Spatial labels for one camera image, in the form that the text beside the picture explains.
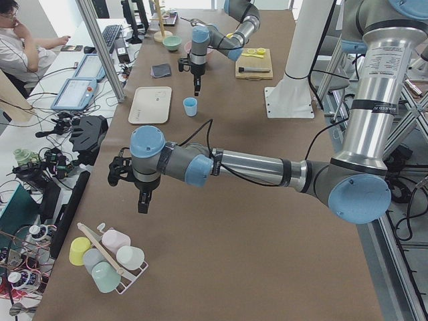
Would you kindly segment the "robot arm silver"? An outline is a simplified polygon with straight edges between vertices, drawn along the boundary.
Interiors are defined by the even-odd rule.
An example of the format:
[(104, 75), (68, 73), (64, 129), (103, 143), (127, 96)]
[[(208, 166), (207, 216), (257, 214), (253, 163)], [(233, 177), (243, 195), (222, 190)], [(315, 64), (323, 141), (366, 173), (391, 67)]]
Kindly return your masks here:
[(230, 36), (221, 33), (212, 23), (204, 23), (198, 19), (190, 20), (193, 27), (191, 50), (186, 58), (178, 60), (178, 64), (180, 72), (188, 66), (193, 74), (196, 96), (201, 90), (201, 77), (205, 74), (207, 50), (215, 49), (229, 59), (237, 61), (244, 45), (260, 27), (259, 10), (251, 1), (226, 1), (224, 11), (239, 22), (237, 29)]
[(339, 152), (327, 161), (298, 155), (314, 119), (308, 75), (327, 32), (333, 2), (305, 1), (282, 79), (263, 97), (265, 120), (251, 119), (249, 97), (237, 98), (230, 120), (221, 117), (215, 132), (232, 135), (241, 150), (171, 142), (175, 125), (141, 126), (130, 136), (130, 166), (148, 211), (151, 192), (162, 175), (201, 187), (210, 176), (233, 175), (263, 187), (289, 187), (315, 197), (350, 223), (368, 223), (385, 214), (391, 192), (385, 182), (383, 153), (397, 113), (412, 51), (427, 39), (426, 1), (346, 1), (341, 36), (348, 49), (361, 49), (356, 95)]

